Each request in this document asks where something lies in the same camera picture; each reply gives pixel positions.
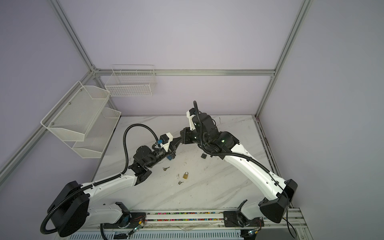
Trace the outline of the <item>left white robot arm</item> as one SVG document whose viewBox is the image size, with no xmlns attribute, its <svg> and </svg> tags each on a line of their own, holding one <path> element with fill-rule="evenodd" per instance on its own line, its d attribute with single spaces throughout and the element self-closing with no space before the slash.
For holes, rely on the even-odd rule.
<svg viewBox="0 0 384 240">
<path fill-rule="evenodd" d="M 86 184 L 76 181 L 66 184 L 49 207 L 41 233 L 68 237 L 85 226 L 99 225 L 101 230 L 105 225 L 120 229 L 142 226 L 146 214 L 134 216 L 123 202 L 108 197 L 144 182 L 152 173 L 151 167 L 165 158 L 173 159 L 184 142 L 181 137 L 162 135 L 151 148 L 139 147 L 133 163 L 126 165 L 122 173 Z"/>
</svg>

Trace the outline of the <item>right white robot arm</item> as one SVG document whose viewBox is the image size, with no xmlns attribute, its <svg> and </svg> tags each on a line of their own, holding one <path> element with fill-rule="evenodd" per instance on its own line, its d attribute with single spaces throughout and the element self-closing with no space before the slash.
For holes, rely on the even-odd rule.
<svg viewBox="0 0 384 240">
<path fill-rule="evenodd" d="M 206 155 L 219 157 L 231 164 L 263 193 L 264 197 L 258 203 L 241 203 L 240 220 L 253 220 L 261 214 L 274 223 L 280 223 L 287 216 L 298 184 L 271 172 L 233 134 L 220 132 L 210 115 L 192 108 L 186 116 L 190 125 L 180 132 L 183 144 L 197 144 Z"/>
</svg>

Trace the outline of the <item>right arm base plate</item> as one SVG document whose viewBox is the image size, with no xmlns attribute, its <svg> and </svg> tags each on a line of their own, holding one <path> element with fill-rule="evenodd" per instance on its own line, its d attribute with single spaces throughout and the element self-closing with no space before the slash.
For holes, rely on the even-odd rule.
<svg viewBox="0 0 384 240">
<path fill-rule="evenodd" d="M 224 211 L 223 214 L 225 227 L 250 228 L 265 226 L 264 220 L 261 217 L 250 220 L 241 212 L 237 211 Z"/>
</svg>

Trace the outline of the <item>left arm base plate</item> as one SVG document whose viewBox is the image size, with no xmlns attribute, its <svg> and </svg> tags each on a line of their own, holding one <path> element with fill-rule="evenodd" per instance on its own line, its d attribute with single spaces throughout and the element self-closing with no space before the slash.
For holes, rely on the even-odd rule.
<svg viewBox="0 0 384 240">
<path fill-rule="evenodd" d="M 123 214 L 122 217 L 114 224 L 103 224 L 104 229 L 133 229 L 139 225 L 139 222 L 145 222 L 145 212 L 130 212 Z"/>
</svg>

